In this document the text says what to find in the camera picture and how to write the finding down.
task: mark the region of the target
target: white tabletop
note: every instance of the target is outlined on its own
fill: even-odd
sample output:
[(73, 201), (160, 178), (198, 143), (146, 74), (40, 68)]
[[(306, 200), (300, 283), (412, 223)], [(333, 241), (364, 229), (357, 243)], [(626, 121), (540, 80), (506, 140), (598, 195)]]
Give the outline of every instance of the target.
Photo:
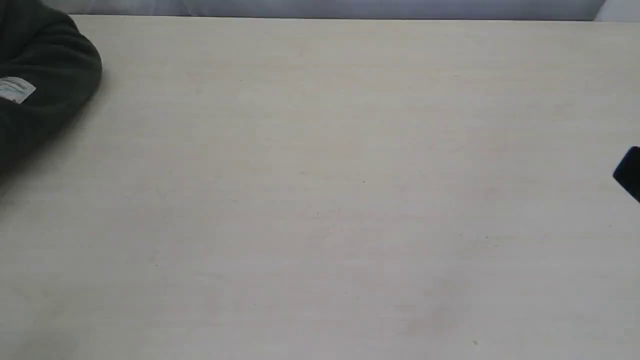
[(0, 358), (637, 359), (640, 24), (76, 17)]

